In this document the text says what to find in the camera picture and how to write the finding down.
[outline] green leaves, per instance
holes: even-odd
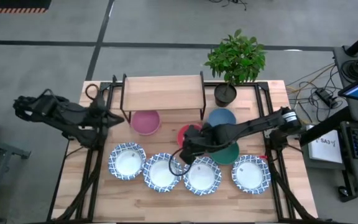
[[[263,49],[255,37],[241,36],[241,29],[238,29],[234,36],[223,39],[218,48],[211,49],[204,65],[212,69],[214,78],[224,74],[224,81],[233,85],[254,82],[265,67]]]

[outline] blue and white plate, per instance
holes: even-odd
[[[196,195],[212,194],[222,181],[222,172],[217,163],[209,157],[198,157],[187,174],[185,186]]]
[[[241,156],[234,162],[231,177],[243,192],[261,194],[269,187],[269,167],[257,156]]]
[[[169,171],[168,162],[171,156],[168,153],[156,154],[144,165],[144,182],[157,192],[169,192],[181,180],[181,176],[175,176]],[[172,158],[171,168],[174,173],[181,173],[181,165],[175,158]]]
[[[110,154],[109,171],[121,180],[133,180],[139,175],[146,161],[142,146],[134,143],[119,144]]]

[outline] wooden table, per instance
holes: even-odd
[[[88,106],[90,100],[84,90],[90,83],[84,82],[80,98],[82,106]],[[268,81],[273,109],[289,106],[287,92],[283,81]],[[213,87],[206,87],[206,116],[217,106],[214,103]],[[121,88],[115,88],[111,112],[122,115],[119,104]],[[264,111],[267,112],[266,100],[262,94]],[[237,123],[259,117],[255,89],[238,87],[237,98],[227,109],[231,110]],[[140,144],[150,158],[159,152],[173,153],[178,149],[176,143],[178,130],[191,123],[200,122],[199,110],[162,110],[162,125],[157,133],[151,136],[139,136],[127,122],[121,123],[109,130],[106,141],[103,163],[98,184],[98,197],[94,213],[94,222],[274,222],[277,221],[272,188],[261,195],[251,195],[241,192],[231,179],[232,166],[220,166],[222,182],[218,190],[211,195],[196,196],[185,188],[183,180],[171,191],[165,194],[157,193],[148,188],[139,175],[135,180],[122,181],[108,171],[108,159],[111,151],[119,143],[136,142]],[[291,145],[299,147],[296,140],[288,140]],[[263,155],[264,140],[261,133],[253,134],[238,140],[240,154]],[[70,143],[67,153],[79,147],[77,142]],[[283,151],[290,188],[314,217],[317,217],[310,183],[306,173],[302,154],[294,149]],[[62,178],[53,208],[52,218],[58,217],[69,206],[77,195],[86,159],[86,149],[68,157],[64,163]],[[288,217],[285,196],[280,190],[280,200],[285,217]],[[88,211],[89,196],[85,198],[83,216]]]

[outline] power adapter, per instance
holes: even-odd
[[[324,88],[318,88],[314,92],[329,108],[333,109],[337,106],[338,102],[333,98],[333,96],[328,93]]]

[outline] black plant pot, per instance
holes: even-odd
[[[215,103],[217,106],[226,107],[237,96],[237,90],[232,85],[219,84],[214,91]]]

